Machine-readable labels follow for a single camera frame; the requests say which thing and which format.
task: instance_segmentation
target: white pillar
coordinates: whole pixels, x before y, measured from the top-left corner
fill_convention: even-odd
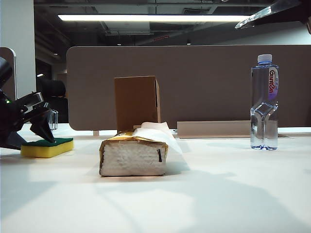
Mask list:
[[[34,0],[0,0],[0,46],[16,54],[17,97],[35,91]]]

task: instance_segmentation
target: desk partition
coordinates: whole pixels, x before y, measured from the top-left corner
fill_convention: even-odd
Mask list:
[[[16,56],[15,52],[12,49],[7,47],[0,47],[0,57],[7,60],[11,65],[13,73],[11,78],[3,85],[2,90],[4,93],[12,100],[17,98],[17,89],[16,89]]]
[[[115,77],[155,75],[161,120],[248,120],[250,68],[270,53],[279,70],[279,126],[311,126],[310,45],[73,47],[67,53],[69,123],[116,129]]]

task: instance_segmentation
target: bottle label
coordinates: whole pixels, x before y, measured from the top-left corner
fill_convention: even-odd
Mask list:
[[[275,67],[269,68],[269,92],[268,92],[268,99],[272,100],[277,95],[278,90],[278,72]]]

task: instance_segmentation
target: office chair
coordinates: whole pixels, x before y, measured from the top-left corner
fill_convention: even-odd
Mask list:
[[[36,78],[37,91],[42,93],[44,101],[50,108],[58,111],[58,123],[68,123],[68,100],[65,98],[66,88],[60,80]]]

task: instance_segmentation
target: brown cardboard box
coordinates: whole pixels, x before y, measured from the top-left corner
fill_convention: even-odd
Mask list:
[[[145,121],[160,123],[159,86],[155,76],[115,78],[118,131]]]

